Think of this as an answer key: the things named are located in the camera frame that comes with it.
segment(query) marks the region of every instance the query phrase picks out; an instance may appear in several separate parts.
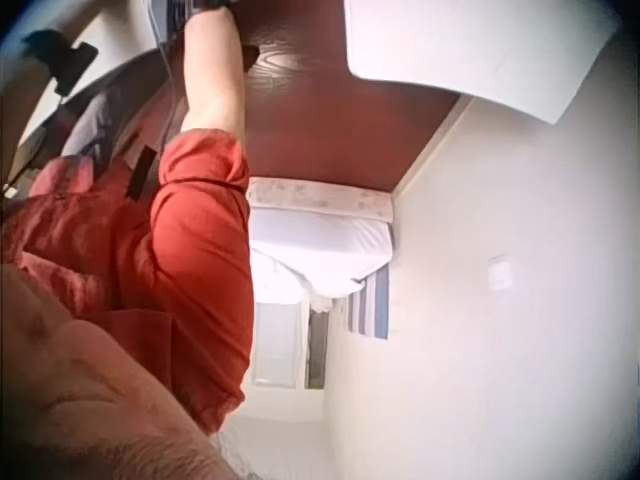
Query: striped fabric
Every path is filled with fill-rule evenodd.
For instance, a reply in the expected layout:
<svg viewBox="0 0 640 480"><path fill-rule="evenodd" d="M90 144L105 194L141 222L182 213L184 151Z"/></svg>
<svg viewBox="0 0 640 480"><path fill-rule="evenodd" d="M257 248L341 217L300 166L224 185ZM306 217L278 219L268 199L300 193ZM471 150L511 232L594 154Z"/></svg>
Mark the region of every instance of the striped fabric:
<svg viewBox="0 0 640 480"><path fill-rule="evenodd" d="M364 280L364 288L349 296L347 328L366 337L389 338L389 265Z"/></svg>

